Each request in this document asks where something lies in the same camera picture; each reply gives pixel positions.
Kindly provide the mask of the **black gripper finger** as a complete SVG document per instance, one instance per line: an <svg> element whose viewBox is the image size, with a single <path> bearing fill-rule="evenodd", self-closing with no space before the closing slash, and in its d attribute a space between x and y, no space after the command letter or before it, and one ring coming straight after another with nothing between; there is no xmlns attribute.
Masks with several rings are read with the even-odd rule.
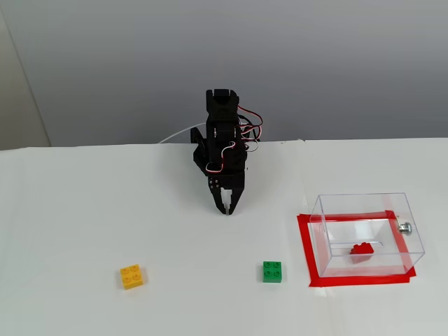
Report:
<svg viewBox="0 0 448 336"><path fill-rule="evenodd" d="M213 196L216 208L224 215L228 213L227 208L223 203L221 190L229 186L228 177L209 177L208 186Z"/></svg>
<svg viewBox="0 0 448 336"><path fill-rule="evenodd" d="M230 196L230 206L229 206L229 210L228 210L229 215L232 215L234 213L237 203L238 203L240 197L242 196L243 191L244 191L243 188L232 189L231 196Z"/></svg>

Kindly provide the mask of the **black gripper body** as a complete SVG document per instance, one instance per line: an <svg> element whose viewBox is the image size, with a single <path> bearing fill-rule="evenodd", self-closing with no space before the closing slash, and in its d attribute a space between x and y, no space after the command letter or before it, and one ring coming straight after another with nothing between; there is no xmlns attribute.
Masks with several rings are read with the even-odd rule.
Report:
<svg viewBox="0 0 448 336"><path fill-rule="evenodd" d="M223 169L221 171L207 170L208 184L210 189L225 189L225 190L243 190L245 184L244 171L235 171Z"/></svg>

